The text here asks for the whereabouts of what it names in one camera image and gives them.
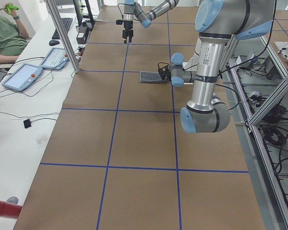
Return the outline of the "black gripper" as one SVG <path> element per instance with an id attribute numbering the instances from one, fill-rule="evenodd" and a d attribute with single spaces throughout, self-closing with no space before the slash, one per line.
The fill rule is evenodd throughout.
<path id="1" fill-rule="evenodd" d="M 164 80 L 171 80 L 171 71 L 170 69 L 165 69 L 164 70 Z"/>
<path id="2" fill-rule="evenodd" d="M 131 43 L 133 38 L 133 21 L 124 20 L 123 26 L 124 26 L 122 32 L 123 42 L 126 44 L 126 40 L 128 39 L 129 43 Z"/>

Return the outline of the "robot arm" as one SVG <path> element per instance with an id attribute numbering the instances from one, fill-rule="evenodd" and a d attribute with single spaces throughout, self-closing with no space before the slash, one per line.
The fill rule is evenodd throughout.
<path id="1" fill-rule="evenodd" d="M 116 20 L 116 24 L 123 24 L 122 38 L 124 43 L 132 42 L 134 17 L 140 22 L 142 27 L 147 28 L 152 24 L 153 20 L 175 8 L 178 3 L 179 0 L 165 0 L 153 9 L 144 12 L 139 3 L 134 0 L 125 0 L 122 19 Z"/>
<path id="2" fill-rule="evenodd" d="M 196 71 L 182 68 L 183 55 L 171 57 L 171 84 L 193 83 L 192 97 L 180 111 L 187 133 L 213 133 L 230 122 L 229 109 L 214 93 L 224 48 L 231 37 L 256 38 L 272 28 L 274 0 L 205 0 L 195 18 L 201 47 Z"/>

